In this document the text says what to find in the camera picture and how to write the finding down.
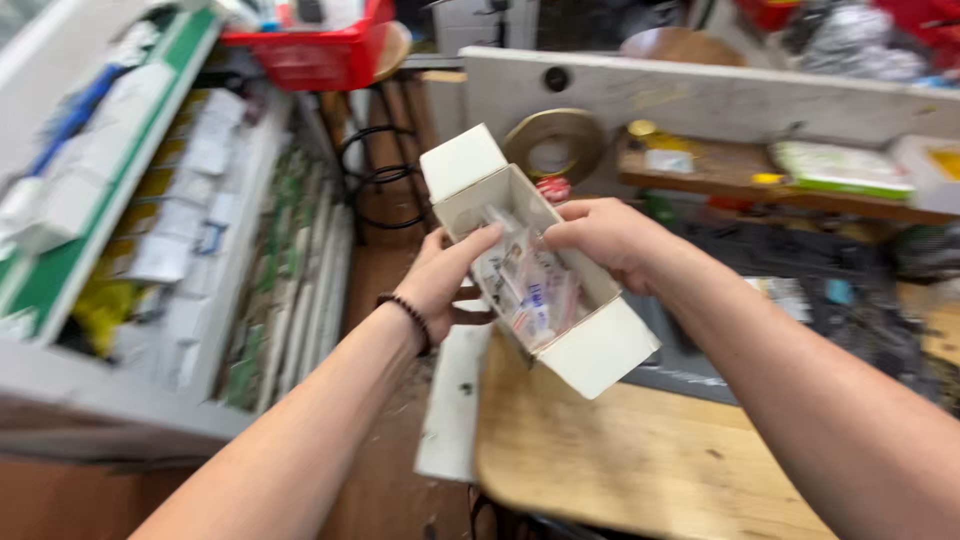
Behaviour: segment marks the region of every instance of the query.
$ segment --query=workbench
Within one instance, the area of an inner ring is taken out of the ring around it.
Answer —
[[[833,537],[740,407],[624,383],[588,401],[497,331],[474,463],[520,511],[655,537]]]
[[[764,144],[689,138],[695,172],[651,170],[644,150],[632,148],[626,134],[616,142],[616,167],[622,184],[674,189],[759,203],[776,203],[923,225],[944,225],[956,216],[914,209],[904,201],[841,191],[811,191],[756,184],[754,174],[778,173]]]

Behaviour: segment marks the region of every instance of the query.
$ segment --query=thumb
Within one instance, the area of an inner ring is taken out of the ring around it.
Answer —
[[[580,245],[579,220],[564,221],[551,225],[543,232],[543,243],[551,250],[575,248]]]
[[[493,223],[483,229],[470,233],[463,241],[446,250],[458,264],[469,266],[476,258],[493,247],[503,235],[503,224]]]

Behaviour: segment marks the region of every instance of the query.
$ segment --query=red container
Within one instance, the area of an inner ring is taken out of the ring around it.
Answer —
[[[960,26],[924,28],[934,20],[960,18],[960,0],[876,0],[894,16],[897,28],[916,36],[933,50],[933,63],[941,68],[960,67]]]
[[[275,85],[288,90],[355,90],[373,82],[393,0],[367,0],[363,17],[336,32],[224,33],[225,45],[246,45]]]
[[[786,25],[801,0],[735,0],[740,11],[760,30],[776,32]]]

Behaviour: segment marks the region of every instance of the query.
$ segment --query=forearm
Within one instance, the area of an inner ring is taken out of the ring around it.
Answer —
[[[355,449],[416,354],[419,340],[399,307],[379,307],[132,538],[315,536]]]
[[[955,420],[678,241],[646,258],[677,315],[811,506],[844,537],[929,537],[960,515]]]

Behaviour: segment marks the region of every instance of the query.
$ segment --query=beaded bracelet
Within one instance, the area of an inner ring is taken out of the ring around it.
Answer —
[[[426,319],[423,318],[423,315],[413,309],[406,300],[398,297],[392,292],[383,292],[376,297],[376,306],[380,307],[388,302],[393,302],[394,304],[400,306],[404,311],[410,315],[410,318],[414,320],[414,324],[417,325],[417,328],[420,329],[420,333],[423,335],[423,349],[420,350],[420,353],[417,356],[426,356],[430,353],[430,350],[433,347],[430,344],[430,331],[426,327]]]

